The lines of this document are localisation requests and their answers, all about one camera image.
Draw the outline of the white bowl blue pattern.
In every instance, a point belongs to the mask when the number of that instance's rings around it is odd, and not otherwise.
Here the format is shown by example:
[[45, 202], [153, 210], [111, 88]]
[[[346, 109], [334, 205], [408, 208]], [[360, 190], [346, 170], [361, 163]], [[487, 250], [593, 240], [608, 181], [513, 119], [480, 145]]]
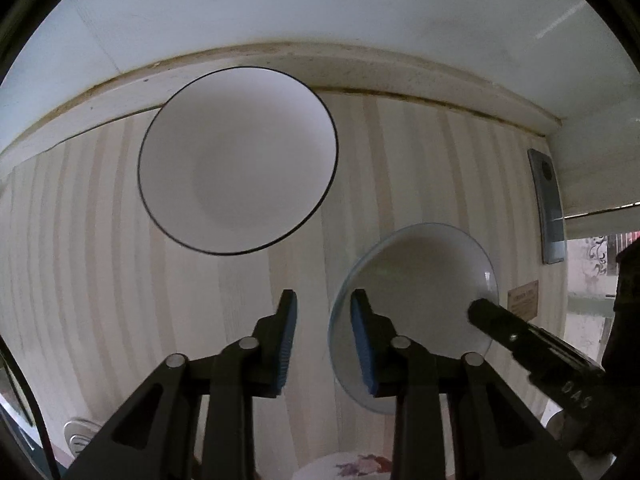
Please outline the white bowl blue pattern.
[[499, 300], [497, 275], [485, 249], [454, 226], [419, 223], [393, 232], [345, 278], [330, 316], [329, 349], [337, 382], [357, 404], [391, 415], [395, 401], [371, 396], [363, 381], [350, 324], [350, 296], [366, 291], [374, 313], [436, 356], [486, 356], [491, 339], [468, 320], [472, 301]]

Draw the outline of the grey phone on counter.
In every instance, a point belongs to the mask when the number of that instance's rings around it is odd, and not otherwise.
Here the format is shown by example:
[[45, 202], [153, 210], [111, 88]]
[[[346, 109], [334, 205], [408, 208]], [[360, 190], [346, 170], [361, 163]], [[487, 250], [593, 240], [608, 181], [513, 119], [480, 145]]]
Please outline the grey phone on counter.
[[563, 207], [553, 162], [549, 155], [534, 148], [530, 148], [527, 155], [536, 192], [542, 263], [560, 263], [566, 257], [566, 237]]

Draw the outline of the small brown label card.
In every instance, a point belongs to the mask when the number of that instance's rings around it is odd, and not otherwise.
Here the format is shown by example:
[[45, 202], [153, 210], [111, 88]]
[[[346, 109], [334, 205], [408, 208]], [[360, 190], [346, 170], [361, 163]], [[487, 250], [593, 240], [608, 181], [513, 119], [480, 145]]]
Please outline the small brown label card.
[[508, 291], [506, 308], [525, 322], [533, 321], [538, 315], [539, 281], [512, 288]]

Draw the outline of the white bowl black rim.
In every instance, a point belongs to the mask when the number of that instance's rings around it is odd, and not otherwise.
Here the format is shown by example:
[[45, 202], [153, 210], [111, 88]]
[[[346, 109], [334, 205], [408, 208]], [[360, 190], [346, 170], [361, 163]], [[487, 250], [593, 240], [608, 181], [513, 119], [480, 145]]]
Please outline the white bowl black rim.
[[298, 230], [335, 178], [338, 135], [320, 96], [269, 68], [216, 70], [157, 112], [138, 156], [155, 225], [215, 256], [258, 252]]

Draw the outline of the white plate red specks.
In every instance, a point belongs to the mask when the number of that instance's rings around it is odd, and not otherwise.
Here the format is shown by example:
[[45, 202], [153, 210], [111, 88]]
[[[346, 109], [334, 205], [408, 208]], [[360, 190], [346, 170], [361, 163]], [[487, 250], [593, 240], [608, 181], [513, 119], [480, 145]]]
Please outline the white plate red specks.
[[292, 475], [293, 480], [388, 480], [393, 464], [373, 453], [341, 452], [317, 458]]

